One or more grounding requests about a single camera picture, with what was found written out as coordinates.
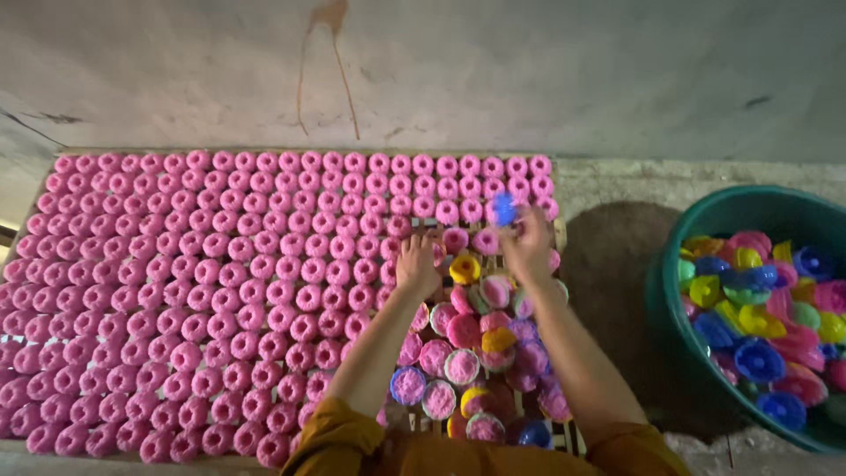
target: concrete wall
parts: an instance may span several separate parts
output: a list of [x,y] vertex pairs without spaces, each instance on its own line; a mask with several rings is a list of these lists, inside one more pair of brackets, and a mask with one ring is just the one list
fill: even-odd
[[839,0],[328,2],[3,0],[0,158],[56,146],[10,115],[68,146],[843,161]]

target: orange sleeve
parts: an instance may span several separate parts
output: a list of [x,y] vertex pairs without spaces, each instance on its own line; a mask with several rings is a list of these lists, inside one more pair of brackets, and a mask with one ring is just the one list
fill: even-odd
[[374,418],[354,412],[342,400],[327,398],[305,424],[282,476],[357,475],[361,460],[372,455],[384,437]]
[[690,476],[681,458],[650,425],[611,425],[588,451],[587,460],[609,476]]

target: orange shirt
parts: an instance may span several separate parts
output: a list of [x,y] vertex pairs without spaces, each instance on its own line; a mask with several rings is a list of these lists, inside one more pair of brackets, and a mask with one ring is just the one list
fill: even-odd
[[649,425],[612,425],[583,460],[534,446],[503,446],[432,434],[386,439],[374,418],[354,412],[337,398],[327,398],[303,428],[299,447],[282,475],[358,474],[689,476],[689,471]]

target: person's right hand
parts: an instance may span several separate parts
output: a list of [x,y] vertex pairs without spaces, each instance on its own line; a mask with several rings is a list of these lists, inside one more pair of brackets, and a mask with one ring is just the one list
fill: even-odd
[[435,269],[435,257],[430,236],[412,235],[403,240],[397,257],[397,291],[414,296],[422,302],[441,284]]
[[507,228],[499,230],[505,265],[522,285],[548,280],[551,236],[543,211],[537,207],[522,207],[517,220],[522,225],[522,235],[515,236],[514,231]]

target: person's left hand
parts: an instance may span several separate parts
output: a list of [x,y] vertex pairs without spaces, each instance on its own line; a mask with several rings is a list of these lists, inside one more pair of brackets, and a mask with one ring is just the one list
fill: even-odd
[[413,235],[403,241],[397,257],[397,290],[413,293],[421,301],[431,296],[441,283],[435,269],[430,236]]

